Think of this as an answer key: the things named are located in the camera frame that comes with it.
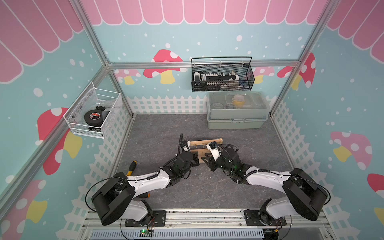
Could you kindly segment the wooden jewelry display stand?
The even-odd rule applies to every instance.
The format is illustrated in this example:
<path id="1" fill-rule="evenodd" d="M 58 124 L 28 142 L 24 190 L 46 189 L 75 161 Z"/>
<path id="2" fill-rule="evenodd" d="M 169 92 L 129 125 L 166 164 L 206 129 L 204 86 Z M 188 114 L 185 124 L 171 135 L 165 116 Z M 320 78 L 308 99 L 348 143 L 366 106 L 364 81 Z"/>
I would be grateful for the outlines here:
<path id="1" fill-rule="evenodd" d="M 202 157 L 204 157 L 205 154 L 210 153 L 210 150 L 208 149 L 207 145 L 211 142 L 222 144 L 223 138 L 203 141 L 187 141 L 187 145 L 192 153 L 198 153 L 199 163 L 204 163 Z"/>

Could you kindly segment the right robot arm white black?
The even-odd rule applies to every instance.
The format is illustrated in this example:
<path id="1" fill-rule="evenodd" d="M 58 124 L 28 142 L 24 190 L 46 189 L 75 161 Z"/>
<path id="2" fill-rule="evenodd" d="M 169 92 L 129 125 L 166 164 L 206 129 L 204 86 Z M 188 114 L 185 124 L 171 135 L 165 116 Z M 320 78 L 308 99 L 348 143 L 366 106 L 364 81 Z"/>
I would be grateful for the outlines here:
<path id="1" fill-rule="evenodd" d="M 202 160 L 212 171 L 223 170 L 238 185 L 262 186 L 285 194 L 285 197 L 267 199 L 263 203 L 254 217 L 261 225 L 280 226 L 284 217 L 293 215 L 316 221 L 323 206 L 331 200 L 330 192 L 302 169 L 288 172 L 260 169 L 243 163 L 234 145 L 210 142 L 206 147 L 210 153 Z"/>

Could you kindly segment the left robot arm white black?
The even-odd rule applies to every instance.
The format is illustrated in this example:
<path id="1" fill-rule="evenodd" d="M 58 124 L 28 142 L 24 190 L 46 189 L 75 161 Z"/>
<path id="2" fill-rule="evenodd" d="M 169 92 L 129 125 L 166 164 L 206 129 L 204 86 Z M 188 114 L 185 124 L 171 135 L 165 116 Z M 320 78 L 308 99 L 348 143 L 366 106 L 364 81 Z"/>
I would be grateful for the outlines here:
<path id="1" fill-rule="evenodd" d="M 191 168 L 199 165 L 198 153 L 191 152 L 181 134 L 175 157 L 156 172 L 140 176 L 127 176 L 120 172 L 101 180 L 97 183 L 103 185 L 91 197 L 93 207 L 86 205 L 98 214 L 104 226 L 123 219 L 140 226 L 150 225 L 155 221 L 155 213 L 141 198 L 153 190 L 169 188 L 181 179 L 187 179 Z"/>

